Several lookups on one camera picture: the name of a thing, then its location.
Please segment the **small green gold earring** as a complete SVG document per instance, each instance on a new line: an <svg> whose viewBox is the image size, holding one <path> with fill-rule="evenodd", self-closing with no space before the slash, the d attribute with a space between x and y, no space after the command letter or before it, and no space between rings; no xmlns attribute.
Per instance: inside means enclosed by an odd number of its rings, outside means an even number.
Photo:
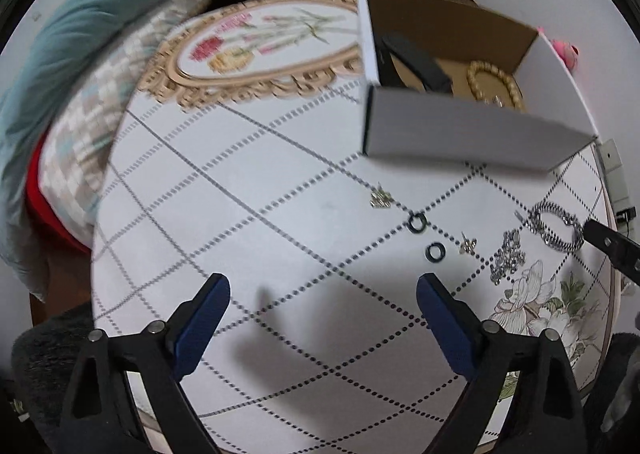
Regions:
<svg viewBox="0 0 640 454"><path fill-rule="evenodd" d="M390 192L387 192L381 184L372 188L370 206L374 209L390 209L395 200Z"/></svg>

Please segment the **checkered bed sheet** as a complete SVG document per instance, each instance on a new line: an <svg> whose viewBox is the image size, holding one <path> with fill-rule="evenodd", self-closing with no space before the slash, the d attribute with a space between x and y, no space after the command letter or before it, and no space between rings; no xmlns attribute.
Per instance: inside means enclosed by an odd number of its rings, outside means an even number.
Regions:
<svg viewBox="0 0 640 454"><path fill-rule="evenodd" d="M82 245L92 246L106 162L143 71L168 33L210 1L166 0L127 24L93 58L50 126L38 158L38 192Z"/></svg>

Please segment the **black charger plug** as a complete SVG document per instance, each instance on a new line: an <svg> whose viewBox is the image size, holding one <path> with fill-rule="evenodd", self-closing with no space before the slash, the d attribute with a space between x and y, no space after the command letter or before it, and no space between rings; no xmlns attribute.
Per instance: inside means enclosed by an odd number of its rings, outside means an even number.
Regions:
<svg viewBox="0 0 640 454"><path fill-rule="evenodd" d="M617 211L615 214L615 221L617 225L626 225L631 221L634 221L636 216L637 209L635 206L631 206L621 211Z"/></svg>

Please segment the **black fuzzy seat cover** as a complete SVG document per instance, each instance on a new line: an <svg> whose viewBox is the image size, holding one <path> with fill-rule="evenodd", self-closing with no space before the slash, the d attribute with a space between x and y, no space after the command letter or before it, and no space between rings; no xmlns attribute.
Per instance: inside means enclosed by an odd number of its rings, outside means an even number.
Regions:
<svg viewBox="0 0 640 454"><path fill-rule="evenodd" d="M60 452L64 396L93 328L92 304L86 302L25 331L12 347L17 394L52 453Z"/></svg>

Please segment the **silver crystal brooch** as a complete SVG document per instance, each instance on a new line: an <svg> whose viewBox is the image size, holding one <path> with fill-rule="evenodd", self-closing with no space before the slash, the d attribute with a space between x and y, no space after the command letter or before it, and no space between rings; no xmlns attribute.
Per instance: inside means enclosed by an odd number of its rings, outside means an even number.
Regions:
<svg viewBox="0 0 640 454"><path fill-rule="evenodd" d="M503 233L503 242L490 265L490 280L499 285L503 278L514 274L526 261L526 253L521 247L521 234L518 229Z"/></svg>

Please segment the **white cardboard box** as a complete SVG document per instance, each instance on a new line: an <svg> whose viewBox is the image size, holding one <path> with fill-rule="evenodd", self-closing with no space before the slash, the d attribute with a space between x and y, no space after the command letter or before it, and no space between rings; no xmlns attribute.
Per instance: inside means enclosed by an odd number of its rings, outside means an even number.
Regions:
<svg viewBox="0 0 640 454"><path fill-rule="evenodd" d="M593 144L537 29L463 0L358 0L361 151L548 172Z"/></svg>

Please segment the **pink panther plush toy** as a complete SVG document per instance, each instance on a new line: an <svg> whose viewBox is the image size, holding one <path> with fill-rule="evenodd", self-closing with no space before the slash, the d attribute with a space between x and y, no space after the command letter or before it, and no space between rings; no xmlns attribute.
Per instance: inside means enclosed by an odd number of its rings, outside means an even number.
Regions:
<svg viewBox="0 0 640 454"><path fill-rule="evenodd" d="M550 50L553 50L553 53L564 64L567 71L574 73L579 62L578 48L570 42L549 38L542 27L538 27L537 32L539 38L547 44Z"/></svg>

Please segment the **white power strip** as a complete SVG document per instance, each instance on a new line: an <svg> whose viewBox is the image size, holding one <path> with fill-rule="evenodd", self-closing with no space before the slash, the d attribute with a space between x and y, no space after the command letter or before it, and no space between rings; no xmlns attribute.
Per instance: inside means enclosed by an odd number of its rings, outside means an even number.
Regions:
<svg viewBox="0 0 640 454"><path fill-rule="evenodd" d="M630 209L632 202L626 184L623 162L613 139L599 146L599 155L608 197L614 213L619 214Z"/></svg>

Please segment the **teal blue duvet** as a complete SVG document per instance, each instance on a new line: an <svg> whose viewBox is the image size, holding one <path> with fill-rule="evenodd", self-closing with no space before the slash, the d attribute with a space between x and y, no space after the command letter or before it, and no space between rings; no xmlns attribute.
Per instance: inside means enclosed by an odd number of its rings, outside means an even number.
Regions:
<svg viewBox="0 0 640 454"><path fill-rule="evenodd" d="M75 81L127 24L165 0L67 0L36 36L1 99L1 258L39 300L49 269L24 206L28 165Z"/></svg>

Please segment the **floral patterned tablecloth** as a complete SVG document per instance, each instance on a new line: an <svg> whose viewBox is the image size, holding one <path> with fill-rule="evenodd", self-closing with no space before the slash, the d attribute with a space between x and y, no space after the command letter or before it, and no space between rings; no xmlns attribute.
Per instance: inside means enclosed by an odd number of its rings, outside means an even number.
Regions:
<svg viewBox="0 0 640 454"><path fill-rule="evenodd" d="M577 385L597 377L620 282L591 246L612 220L593 144L548 172L361 151L358 0L250 0L172 29L107 162L93 238L96 325L167 319L209 275L231 300L183 390L235 453L420 453L464 385L416 302L432 272L511 333L554 329ZM381 184L395 202L370 206ZM525 263L490 265L518 229ZM477 239L459 252L462 234Z"/></svg>

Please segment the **red bed skirt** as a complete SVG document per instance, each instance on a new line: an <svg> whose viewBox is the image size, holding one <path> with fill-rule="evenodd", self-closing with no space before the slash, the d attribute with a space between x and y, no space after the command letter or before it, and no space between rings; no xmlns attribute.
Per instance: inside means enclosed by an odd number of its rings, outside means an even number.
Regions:
<svg viewBox="0 0 640 454"><path fill-rule="evenodd" d="M39 162L44 141L48 132L44 132L32 152L27 168L25 183L25 203L29 216L35 222L35 227L40 235L43 235L51 244L73 250L80 255L90 255L91 249L81 244L65 228L62 222L53 212L50 203L44 198L39 188Z"/></svg>

